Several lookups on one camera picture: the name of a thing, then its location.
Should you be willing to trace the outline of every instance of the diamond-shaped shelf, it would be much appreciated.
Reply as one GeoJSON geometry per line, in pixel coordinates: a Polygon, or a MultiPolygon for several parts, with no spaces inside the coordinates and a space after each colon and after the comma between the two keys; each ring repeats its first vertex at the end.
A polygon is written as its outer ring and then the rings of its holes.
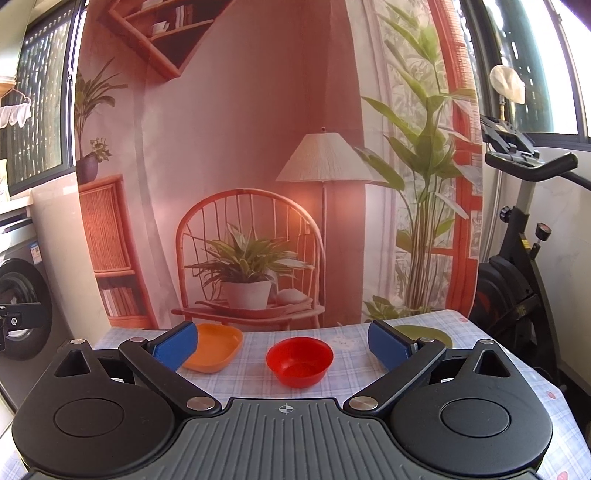
{"type": "Polygon", "coordinates": [[[166,80],[180,77],[197,45],[232,0],[164,0],[141,9],[143,0],[115,0],[106,11],[109,28],[166,80]],[[192,7],[190,22],[175,28],[176,8],[192,7]],[[152,35],[152,27],[167,21],[167,31],[152,35]]]}

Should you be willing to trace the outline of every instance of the table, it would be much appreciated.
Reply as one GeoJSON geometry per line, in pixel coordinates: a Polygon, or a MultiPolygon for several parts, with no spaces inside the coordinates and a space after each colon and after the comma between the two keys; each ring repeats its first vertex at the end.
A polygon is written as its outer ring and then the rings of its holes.
{"type": "MultiPolygon", "coordinates": [[[[453,340],[454,348],[472,348],[481,338],[488,338],[478,327],[458,312],[444,310],[399,320],[391,325],[411,324],[438,328],[453,340]]],[[[245,333],[241,351],[234,361],[217,374],[199,374],[184,368],[179,373],[209,392],[225,405],[231,397],[243,398],[310,398],[334,397],[342,404],[385,373],[367,346],[368,324],[349,325],[292,332],[245,333]],[[267,350],[275,343],[294,336],[311,336],[328,343],[335,360],[327,375],[315,386],[295,390],[281,385],[265,365],[267,350]]],[[[96,348],[113,348],[134,336],[155,338],[162,332],[112,328],[96,348]]],[[[591,453],[573,418],[562,392],[533,369],[509,354],[524,378],[548,411],[554,435],[538,474],[544,480],[591,479],[591,453]]],[[[4,467],[0,463],[0,478],[17,480],[25,472],[14,452],[4,467]]]]}

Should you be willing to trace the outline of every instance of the white flower pot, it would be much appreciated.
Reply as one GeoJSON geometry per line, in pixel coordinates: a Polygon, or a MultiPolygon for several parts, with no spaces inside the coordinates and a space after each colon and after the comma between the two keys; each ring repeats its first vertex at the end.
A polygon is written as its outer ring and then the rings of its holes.
{"type": "Polygon", "coordinates": [[[267,308],[271,282],[222,283],[222,291],[233,309],[263,310],[267,308]]]}

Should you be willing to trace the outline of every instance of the washing machine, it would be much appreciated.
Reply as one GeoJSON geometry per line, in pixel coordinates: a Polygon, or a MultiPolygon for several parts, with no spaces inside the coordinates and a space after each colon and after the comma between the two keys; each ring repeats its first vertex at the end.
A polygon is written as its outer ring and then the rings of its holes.
{"type": "Polygon", "coordinates": [[[0,352],[0,393],[14,411],[72,333],[52,301],[28,210],[0,215],[0,304],[40,302],[48,316],[40,328],[8,332],[0,352]]]}

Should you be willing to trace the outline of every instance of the pink wall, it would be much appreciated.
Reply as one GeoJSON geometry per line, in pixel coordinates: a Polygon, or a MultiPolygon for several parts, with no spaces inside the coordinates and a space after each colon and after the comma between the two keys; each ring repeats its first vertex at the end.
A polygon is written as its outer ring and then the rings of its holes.
{"type": "MultiPolygon", "coordinates": [[[[114,109],[97,109],[85,137],[106,137],[113,152],[99,177],[124,174],[144,277],[165,319],[178,305],[176,228],[199,200],[263,188],[293,198],[320,223],[320,186],[275,178],[302,137],[321,127],[363,144],[345,0],[235,0],[183,75],[165,83],[96,22],[102,5],[90,5],[80,69],[96,74],[115,56],[112,70],[130,88],[114,91],[114,109]]],[[[328,324],[361,318],[364,216],[363,185],[329,186],[328,324]]]]}

